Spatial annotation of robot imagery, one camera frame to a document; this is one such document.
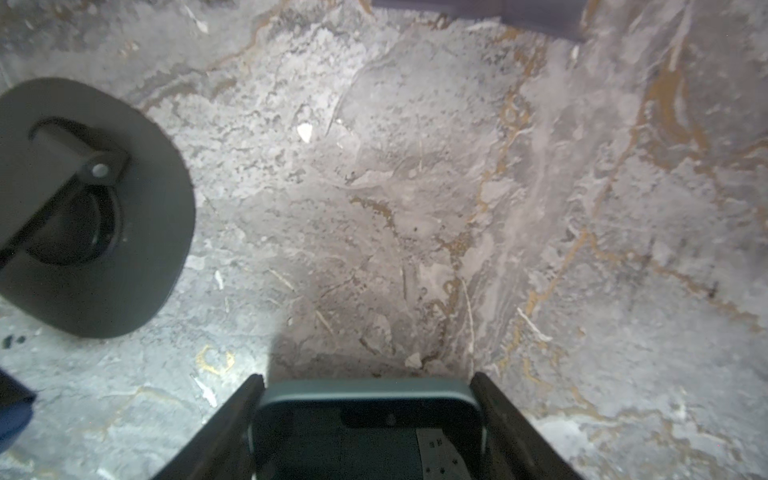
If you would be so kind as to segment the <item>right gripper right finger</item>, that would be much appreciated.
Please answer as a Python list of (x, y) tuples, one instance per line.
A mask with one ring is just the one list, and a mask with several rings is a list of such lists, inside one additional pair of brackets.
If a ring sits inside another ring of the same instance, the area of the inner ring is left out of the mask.
[(470, 388), (485, 418), (481, 479), (581, 480), (489, 376), (474, 374)]

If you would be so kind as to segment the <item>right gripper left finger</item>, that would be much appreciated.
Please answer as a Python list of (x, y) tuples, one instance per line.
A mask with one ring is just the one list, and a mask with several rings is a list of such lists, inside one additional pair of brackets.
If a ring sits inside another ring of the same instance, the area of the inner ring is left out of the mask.
[(247, 430), (264, 391), (263, 377), (250, 375), (153, 479), (252, 479), (255, 461)]

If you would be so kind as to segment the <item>purple grey phone stand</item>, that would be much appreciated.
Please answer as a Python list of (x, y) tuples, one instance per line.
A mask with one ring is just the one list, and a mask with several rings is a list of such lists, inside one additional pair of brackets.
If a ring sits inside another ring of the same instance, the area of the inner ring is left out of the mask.
[(180, 152), (129, 104), (64, 78), (1, 96), (1, 294), (37, 320), (119, 337), (151, 320), (190, 250)]

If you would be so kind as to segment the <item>white back middle stand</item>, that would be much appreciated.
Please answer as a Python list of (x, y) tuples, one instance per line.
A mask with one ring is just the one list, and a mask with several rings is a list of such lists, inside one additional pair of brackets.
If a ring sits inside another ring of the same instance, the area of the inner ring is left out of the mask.
[(583, 42), (582, 19), (587, 3), (587, 0), (379, 0), (372, 1), (372, 6), (434, 12), (468, 20), (498, 18), (516, 29)]

